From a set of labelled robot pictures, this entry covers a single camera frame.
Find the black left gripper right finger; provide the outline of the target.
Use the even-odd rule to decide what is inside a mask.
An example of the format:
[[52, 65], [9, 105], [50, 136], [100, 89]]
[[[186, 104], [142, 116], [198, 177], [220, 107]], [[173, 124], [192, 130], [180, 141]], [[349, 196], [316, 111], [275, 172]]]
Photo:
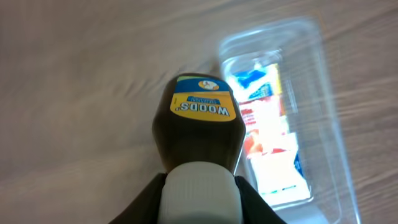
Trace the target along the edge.
[[234, 178], [241, 197], [244, 224], [286, 224], [242, 176]]

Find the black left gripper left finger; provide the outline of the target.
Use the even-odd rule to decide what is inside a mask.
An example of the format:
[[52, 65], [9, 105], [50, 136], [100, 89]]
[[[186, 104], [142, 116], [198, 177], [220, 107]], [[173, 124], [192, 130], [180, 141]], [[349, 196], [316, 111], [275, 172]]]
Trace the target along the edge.
[[109, 224], [157, 224], [166, 177], [167, 174], [158, 173]]

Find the red white medicine box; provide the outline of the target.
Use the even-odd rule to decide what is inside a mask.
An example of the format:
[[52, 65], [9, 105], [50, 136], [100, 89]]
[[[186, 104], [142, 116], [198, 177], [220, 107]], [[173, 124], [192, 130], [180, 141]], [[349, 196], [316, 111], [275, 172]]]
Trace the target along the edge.
[[246, 126], [243, 150], [248, 159], [298, 149], [279, 96], [242, 102], [239, 109]]

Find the dark syrup bottle white cap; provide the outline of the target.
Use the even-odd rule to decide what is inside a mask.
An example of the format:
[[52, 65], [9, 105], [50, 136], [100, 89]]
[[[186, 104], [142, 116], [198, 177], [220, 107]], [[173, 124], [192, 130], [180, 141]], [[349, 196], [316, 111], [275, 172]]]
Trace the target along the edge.
[[168, 82], [152, 132], [167, 171], [159, 223], [242, 223], [234, 171], [246, 128], [229, 85], [184, 73]]

